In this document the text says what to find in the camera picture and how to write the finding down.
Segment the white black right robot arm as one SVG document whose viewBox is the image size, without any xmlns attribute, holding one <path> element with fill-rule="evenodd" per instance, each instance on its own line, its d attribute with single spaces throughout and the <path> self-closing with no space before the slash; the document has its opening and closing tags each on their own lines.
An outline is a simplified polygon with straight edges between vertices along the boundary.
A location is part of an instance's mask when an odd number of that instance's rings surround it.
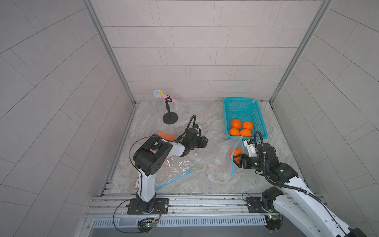
<svg viewBox="0 0 379 237">
<path fill-rule="evenodd" d="M 267 213 L 284 215 L 307 237 L 363 237 L 360 228 L 352 228 L 334 214 L 307 186 L 288 164 L 279 161 L 276 149 L 265 143 L 259 131 L 253 139 L 237 142 L 248 151 L 230 151 L 231 167 L 254 170 L 271 185 L 261 200 L 248 197 L 245 201 Z"/>
</svg>

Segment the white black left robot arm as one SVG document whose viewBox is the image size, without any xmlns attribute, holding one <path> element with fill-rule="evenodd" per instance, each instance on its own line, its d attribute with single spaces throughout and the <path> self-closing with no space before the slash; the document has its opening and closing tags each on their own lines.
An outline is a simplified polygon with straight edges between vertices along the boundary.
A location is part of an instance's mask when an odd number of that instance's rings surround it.
<svg viewBox="0 0 379 237">
<path fill-rule="evenodd" d="M 201 128 L 193 115 L 185 131 L 173 141 L 153 134 L 135 152 L 134 167 L 139 172 L 139 190 L 136 194 L 137 210 L 149 214 L 155 209 L 156 173 L 168 157 L 184 157 L 196 148 L 205 148 L 208 138 L 201 135 Z"/>
</svg>

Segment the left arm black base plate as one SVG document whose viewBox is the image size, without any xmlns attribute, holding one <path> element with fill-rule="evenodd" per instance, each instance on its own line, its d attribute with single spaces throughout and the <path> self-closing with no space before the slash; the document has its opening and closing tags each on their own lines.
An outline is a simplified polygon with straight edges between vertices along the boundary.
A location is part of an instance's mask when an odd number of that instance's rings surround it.
<svg viewBox="0 0 379 237">
<path fill-rule="evenodd" d="M 149 202 L 145 202 L 140 198 L 133 198 L 128 207 L 128 215 L 139 215 L 139 214 L 167 214 L 169 207 L 168 198 L 153 198 Z"/>
</svg>

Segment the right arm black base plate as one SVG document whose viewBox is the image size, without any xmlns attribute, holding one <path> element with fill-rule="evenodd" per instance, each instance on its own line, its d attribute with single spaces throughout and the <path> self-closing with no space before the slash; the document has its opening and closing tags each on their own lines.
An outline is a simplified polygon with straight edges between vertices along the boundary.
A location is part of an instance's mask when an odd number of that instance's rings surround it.
<svg viewBox="0 0 379 237">
<path fill-rule="evenodd" d="M 264 203 L 261 201 L 259 197 L 247 197 L 245 198 L 247 203 L 247 208 L 249 213 L 272 213 L 274 209 L 269 209 Z"/>
</svg>

